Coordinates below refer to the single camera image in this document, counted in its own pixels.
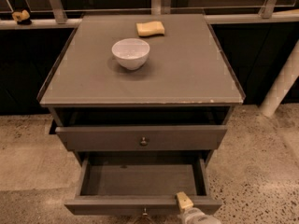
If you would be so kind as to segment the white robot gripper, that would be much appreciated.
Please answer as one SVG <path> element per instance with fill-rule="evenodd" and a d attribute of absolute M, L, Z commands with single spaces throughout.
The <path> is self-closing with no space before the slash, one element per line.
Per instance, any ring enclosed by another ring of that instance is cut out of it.
<path fill-rule="evenodd" d="M 182 224 L 221 224 L 217 218 L 203 213 L 198 208 L 194 208 L 192 200 L 185 192 L 178 192 L 176 197 L 181 212 L 178 218 Z"/>

